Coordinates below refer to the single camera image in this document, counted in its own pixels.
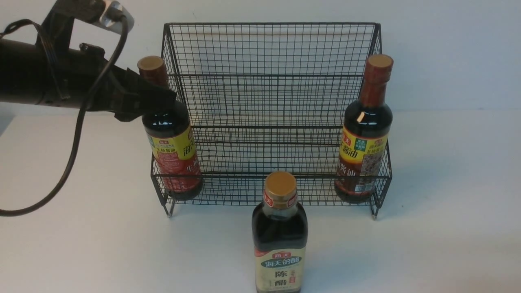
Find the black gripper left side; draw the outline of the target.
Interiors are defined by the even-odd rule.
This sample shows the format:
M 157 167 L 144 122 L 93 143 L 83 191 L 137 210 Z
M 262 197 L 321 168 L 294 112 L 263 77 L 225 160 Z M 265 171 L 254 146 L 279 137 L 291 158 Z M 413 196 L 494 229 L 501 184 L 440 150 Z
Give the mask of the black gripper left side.
M 173 109 L 177 94 L 169 89 L 166 68 L 140 69 L 139 73 L 111 66 L 94 91 L 81 99 L 80 110 L 110 112 L 120 122 L 132 122 Z

